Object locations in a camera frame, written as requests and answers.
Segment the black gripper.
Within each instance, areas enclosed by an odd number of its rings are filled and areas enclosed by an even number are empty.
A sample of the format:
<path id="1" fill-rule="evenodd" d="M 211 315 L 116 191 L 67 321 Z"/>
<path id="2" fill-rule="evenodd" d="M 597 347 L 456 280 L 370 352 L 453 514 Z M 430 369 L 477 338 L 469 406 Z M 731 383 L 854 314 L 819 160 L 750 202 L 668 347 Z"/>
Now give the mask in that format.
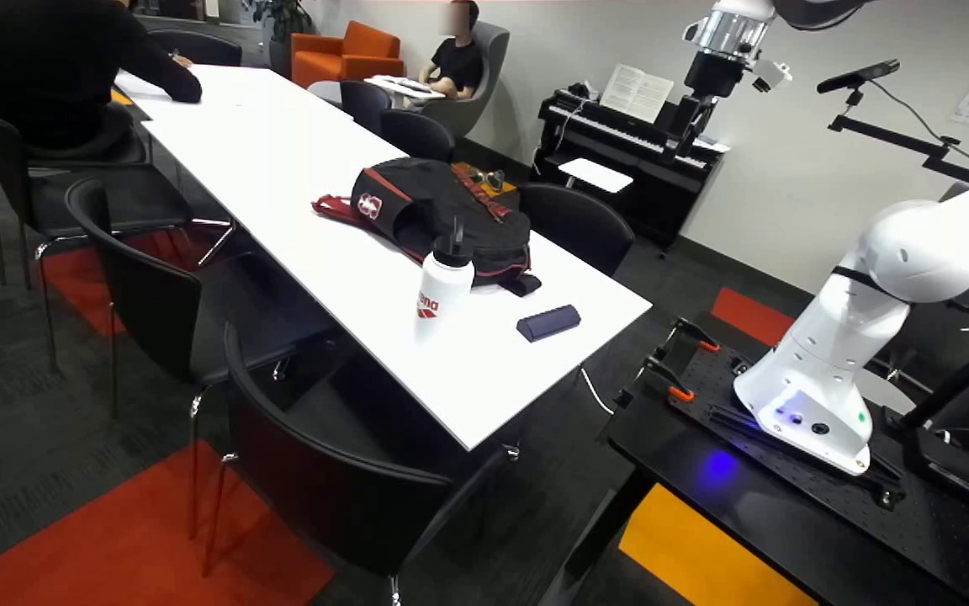
<path id="1" fill-rule="evenodd" d="M 720 55 L 695 50 L 684 85 L 689 86 L 689 93 L 695 102 L 716 102 L 716 98 L 731 98 L 747 71 L 750 71 L 750 65 L 739 58 L 720 58 Z"/>

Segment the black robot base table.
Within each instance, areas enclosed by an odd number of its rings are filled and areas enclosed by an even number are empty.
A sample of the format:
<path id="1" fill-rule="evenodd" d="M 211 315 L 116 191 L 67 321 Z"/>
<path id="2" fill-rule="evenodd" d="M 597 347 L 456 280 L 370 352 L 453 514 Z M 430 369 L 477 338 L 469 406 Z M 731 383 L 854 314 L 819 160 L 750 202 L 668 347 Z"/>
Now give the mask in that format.
<path id="1" fill-rule="evenodd" d="M 622 395 L 605 441 L 651 487 L 704 514 L 824 606 L 969 606 L 969 501 L 905 465 L 875 429 L 875 469 L 848 477 L 771 441 L 731 398 L 739 352 L 688 367 L 693 402 Z"/>

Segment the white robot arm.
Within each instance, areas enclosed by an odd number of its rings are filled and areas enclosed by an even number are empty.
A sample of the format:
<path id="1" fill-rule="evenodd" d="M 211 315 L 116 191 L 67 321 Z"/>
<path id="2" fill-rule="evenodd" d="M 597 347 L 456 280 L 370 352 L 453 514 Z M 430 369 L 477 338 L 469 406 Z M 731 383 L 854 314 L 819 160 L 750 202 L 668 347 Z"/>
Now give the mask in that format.
<path id="1" fill-rule="evenodd" d="M 949 141 L 919 141 L 841 112 L 831 132 L 859 132 L 925 154 L 963 191 L 907 198 L 877 211 L 828 272 L 788 332 L 735 378 L 757 428 L 813 460 L 866 473 L 873 413 L 854 378 L 902 331 L 916 301 L 945 301 L 969 289 L 969 169 L 949 165 Z"/>

